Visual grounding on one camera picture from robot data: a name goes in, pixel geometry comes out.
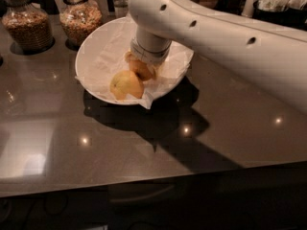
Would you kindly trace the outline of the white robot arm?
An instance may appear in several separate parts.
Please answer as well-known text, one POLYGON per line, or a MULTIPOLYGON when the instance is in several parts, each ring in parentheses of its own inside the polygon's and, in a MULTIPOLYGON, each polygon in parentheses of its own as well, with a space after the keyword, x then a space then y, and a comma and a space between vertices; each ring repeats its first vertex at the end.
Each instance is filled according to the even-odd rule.
POLYGON ((191 0, 129 0, 137 25, 130 48, 162 63, 173 41, 307 113, 307 33, 214 11, 191 0))

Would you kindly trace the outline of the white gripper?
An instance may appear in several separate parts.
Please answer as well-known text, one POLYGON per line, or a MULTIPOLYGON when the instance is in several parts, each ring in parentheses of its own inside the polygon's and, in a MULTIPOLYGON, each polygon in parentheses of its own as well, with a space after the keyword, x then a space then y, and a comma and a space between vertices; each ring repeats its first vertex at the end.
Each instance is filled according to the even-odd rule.
POLYGON ((146 64, 151 65, 153 71, 153 79, 156 80, 160 74, 161 63, 163 63, 166 57, 169 55, 171 44, 163 50, 154 52, 153 50, 146 50, 143 48, 137 40, 134 38, 130 42, 130 51, 125 53, 125 62, 130 63, 131 61, 140 60, 146 64))

